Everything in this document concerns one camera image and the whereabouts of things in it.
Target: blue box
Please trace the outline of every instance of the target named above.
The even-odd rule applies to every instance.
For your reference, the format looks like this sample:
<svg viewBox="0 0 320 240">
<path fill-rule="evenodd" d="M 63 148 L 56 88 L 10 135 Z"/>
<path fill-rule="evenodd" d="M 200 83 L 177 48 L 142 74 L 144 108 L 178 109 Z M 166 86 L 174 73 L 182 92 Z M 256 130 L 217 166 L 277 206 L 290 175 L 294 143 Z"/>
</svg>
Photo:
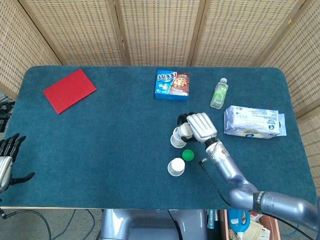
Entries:
<svg viewBox="0 0 320 240">
<path fill-rule="evenodd" d="M 158 70 L 154 97 L 186 102 L 189 98 L 189 73 Z"/>
</svg>

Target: plastic bottle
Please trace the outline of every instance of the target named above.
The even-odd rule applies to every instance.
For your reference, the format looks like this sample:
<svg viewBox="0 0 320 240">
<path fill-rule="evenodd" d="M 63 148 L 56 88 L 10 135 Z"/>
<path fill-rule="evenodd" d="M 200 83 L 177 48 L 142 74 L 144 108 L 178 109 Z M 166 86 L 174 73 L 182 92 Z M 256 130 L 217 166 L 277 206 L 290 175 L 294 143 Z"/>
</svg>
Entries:
<svg viewBox="0 0 320 240">
<path fill-rule="evenodd" d="M 220 82 L 214 88 L 214 93 L 210 102 L 210 107 L 220 109 L 224 105 L 225 97 L 228 90 L 227 79 L 221 78 Z"/>
</svg>

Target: table surface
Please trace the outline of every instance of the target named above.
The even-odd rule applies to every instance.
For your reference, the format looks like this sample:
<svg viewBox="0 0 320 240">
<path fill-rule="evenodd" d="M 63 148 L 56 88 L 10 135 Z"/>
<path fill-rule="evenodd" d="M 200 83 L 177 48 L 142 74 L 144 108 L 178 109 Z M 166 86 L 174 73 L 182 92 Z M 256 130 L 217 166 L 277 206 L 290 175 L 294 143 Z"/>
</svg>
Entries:
<svg viewBox="0 0 320 240">
<path fill-rule="evenodd" d="M 43 90 L 83 69 L 97 91 L 57 115 Z M 154 97 L 157 70 L 190 74 L 188 102 Z M 222 109 L 209 106 L 220 78 L 229 89 Z M 223 133 L 230 105 L 279 110 L 287 136 L 245 138 Z M 23 80 L 6 136 L 26 135 L 13 177 L 29 172 L 29 182 L 1 195 L 7 207 L 225 209 L 198 165 L 205 146 L 187 145 L 195 159 L 179 177 L 169 175 L 170 160 L 183 149 L 170 136 L 180 114 L 205 112 L 239 169 L 261 191 L 316 202 L 314 182 L 303 148 L 284 74 L 277 68 L 36 66 Z M 206 167 L 221 193 L 225 183 L 214 165 Z"/>
</svg>

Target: red book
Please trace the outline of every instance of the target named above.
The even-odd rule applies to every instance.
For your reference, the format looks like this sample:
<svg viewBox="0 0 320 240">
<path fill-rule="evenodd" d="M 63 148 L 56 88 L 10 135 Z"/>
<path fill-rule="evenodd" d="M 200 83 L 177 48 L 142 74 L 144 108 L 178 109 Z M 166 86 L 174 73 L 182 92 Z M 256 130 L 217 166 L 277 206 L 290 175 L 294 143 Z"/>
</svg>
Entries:
<svg viewBox="0 0 320 240">
<path fill-rule="evenodd" d="M 96 91 L 96 87 L 82 69 L 62 78 L 43 91 L 57 114 Z"/>
</svg>

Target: blue spray bottle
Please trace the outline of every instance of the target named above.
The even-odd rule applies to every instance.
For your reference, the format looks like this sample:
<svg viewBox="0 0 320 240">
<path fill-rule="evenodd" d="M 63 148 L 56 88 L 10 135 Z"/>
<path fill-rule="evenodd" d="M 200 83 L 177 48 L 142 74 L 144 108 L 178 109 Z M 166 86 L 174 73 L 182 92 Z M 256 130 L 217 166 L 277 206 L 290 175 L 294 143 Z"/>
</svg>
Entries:
<svg viewBox="0 0 320 240">
<path fill-rule="evenodd" d="M 249 211 L 229 209 L 228 211 L 228 223 L 233 231 L 237 233 L 238 240 L 244 239 L 244 233 L 250 225 Z M 243 223 L 243 212 L 245 214 L 245 222 Z"/>
</svg>

